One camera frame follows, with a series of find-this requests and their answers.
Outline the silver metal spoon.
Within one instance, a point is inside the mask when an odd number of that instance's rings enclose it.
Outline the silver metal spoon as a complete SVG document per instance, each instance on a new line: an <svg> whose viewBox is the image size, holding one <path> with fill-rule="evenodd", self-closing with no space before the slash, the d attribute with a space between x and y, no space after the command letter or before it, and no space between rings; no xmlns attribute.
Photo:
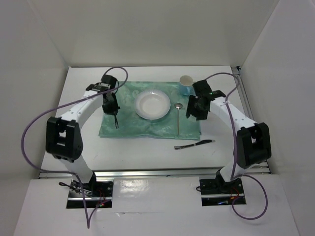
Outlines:
<svg viewBox="0 0 315 236"><path fill-rule="evenodd" d="M175 103L174 106L177 109L177 135L179 136L179 133L180 133L180 110L182 109L183 105L181 103Z"/></svg>

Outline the silver metal fork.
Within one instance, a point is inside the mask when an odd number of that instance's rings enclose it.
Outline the silver metal fork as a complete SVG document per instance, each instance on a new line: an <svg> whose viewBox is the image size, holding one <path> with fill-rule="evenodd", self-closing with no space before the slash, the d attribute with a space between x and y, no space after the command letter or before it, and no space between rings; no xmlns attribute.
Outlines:
<svg viewBox="0 0 315 236"><path fill-rule="evenodd" d="M118 122L118 119L117 119L117 115L114 115L114 123L115 123L115 128L119 129L119 122Z"/></svg>

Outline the light blue mug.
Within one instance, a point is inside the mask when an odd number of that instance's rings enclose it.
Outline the light blue mug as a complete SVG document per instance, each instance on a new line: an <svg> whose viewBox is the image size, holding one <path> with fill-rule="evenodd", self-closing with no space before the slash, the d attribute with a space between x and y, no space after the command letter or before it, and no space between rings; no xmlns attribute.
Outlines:
<svg viewBox="0 0 315 236"><path fill-rule="evenodd" d="M193 89L193 78L188 75L183 75L179 79L179 93L184 96L195 95Z"/></svg>

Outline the black handled knife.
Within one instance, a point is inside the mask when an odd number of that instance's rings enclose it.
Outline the black handled knife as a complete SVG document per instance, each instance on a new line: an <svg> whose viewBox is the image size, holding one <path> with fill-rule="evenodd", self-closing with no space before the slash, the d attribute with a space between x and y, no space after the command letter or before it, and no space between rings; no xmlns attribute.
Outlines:
<svg viewBox="0 0 315 236"><path fill-rule="evenodd" d="M174 146L175 150L180 150L180 149L185 149L185 148L190 148L190 147L195 147L203 144L208 144L208 143L213 143L215 140L201 140L197 143L194 144L189 144L189 145L183 145L183 146Z"/></svg>

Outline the green damask cloth placemat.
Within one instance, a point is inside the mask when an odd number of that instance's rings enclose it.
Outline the green damask cloth placemat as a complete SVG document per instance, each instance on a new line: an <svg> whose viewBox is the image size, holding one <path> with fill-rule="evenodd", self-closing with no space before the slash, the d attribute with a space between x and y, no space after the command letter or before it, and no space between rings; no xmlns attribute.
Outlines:
<svg viewBox="0 0 315 236"><path fill-rule="evenodd" d="M188 97L179 93L178 82L126 82L118 89L116 98L120 109L117 119L119 129L115 128L114 117L104 115L99 137L102 138L130 138L149 136L163 139L199 140L200 123L194 117L186 118ZM170 111L158 120L141 118L134 109L134 100L145 90L158 89L165 92L170 98ZM177 109L175 103L183 105L180 110L180 133L177 135Z"/></svg>

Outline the white plate blue rim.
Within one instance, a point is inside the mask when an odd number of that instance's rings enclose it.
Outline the white plate blue rim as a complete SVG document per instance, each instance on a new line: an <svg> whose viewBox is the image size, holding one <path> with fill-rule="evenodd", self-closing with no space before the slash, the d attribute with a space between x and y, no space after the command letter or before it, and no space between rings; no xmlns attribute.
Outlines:
<svg viewBox="0 0 315 236"><path fill-rule="evenodd" d="M135 112L143 119L158 120L168 114L171 107L168 95L158 89L145 90L134 100Z"/></svg>

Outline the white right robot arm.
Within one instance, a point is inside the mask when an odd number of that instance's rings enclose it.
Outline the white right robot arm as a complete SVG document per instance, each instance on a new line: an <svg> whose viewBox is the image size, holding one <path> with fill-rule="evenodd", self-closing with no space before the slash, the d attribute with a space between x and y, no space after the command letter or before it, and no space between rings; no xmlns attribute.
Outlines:
<svg viewBox="0 0 315 236"><path fill-rule="evenodd" d="M255 164L271 157L269 127L247 117L219 90L199 96L189 96L186 117L206 120L208 113L215 114L233 134L233 160L216 173L215 188L227 192L240 176Z"/></svg>

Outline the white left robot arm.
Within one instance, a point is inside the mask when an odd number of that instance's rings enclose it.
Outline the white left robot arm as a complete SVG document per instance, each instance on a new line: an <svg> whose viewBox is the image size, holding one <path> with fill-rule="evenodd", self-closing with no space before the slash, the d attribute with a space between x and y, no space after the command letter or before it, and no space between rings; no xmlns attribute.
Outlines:
<svg viewBox="0 0 315 236"><path fill-rule="evenodd" d="M100 107L106 115L114 117L118 128L118 102L114 92L104 93L113 87L97 83L86 89L82 99L60 117L51 117L46 126L46 152L62 162L74 176L76 185L86 196L92 196L100 188L95 173L86 164L83 152L81 128Z"/></svg>

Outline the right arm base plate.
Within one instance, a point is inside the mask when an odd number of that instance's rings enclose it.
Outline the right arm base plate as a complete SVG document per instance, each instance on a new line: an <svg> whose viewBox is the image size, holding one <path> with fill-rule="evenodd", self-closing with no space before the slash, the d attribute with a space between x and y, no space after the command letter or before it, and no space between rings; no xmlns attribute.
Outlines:
<svg viewBox="0 0 315 236"><path fill-rule="evenodd" d="M200 179L196 191L201 194L202 206L245 205L246 198L242 181L237 179L219 186L215 179Z"/></svg>

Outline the aluminium frame rail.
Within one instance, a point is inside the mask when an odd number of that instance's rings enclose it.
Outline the aluminium frame rail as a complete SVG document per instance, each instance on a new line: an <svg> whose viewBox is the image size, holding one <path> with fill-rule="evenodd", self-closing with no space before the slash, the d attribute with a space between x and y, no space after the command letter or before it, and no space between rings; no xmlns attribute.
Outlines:
<svg viewBox="0 0 315 236"><path fill-rule="evenodd" d="M251 117L243 88L233 90L232 73L237 73L237 70L230 66L151 66L110 71L118 80L129 82L177 82L183 75L191 76L195 81L206 79L213 90L229 94L229 101ZM175 150L174 146L186 145L186 140L101 138L98 132L102 118L102 109L96 110L81 132L83 158L98 176L212 174L232 160L232 131L213 114L200 123L202 139L212 139L212 142L183 150Z"/></svg>

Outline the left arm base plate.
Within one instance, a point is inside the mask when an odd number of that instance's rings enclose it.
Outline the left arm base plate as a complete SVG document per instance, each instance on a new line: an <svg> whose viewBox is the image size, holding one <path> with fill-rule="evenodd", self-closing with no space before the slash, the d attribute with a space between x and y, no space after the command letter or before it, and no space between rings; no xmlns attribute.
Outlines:
<svg viewBox="0 0 315 236"><path fill-rule="evenodd" d="M67 209L79 209L84 208L82 189L79 182L73 180L70 184L59 182L59 186L68 187ZM94 190L87 189L84 185L84 195L87 208L95 208L99 205L100 208L112 207L112 195L113 195L113 181L101 181L96 183Z"/></svg>

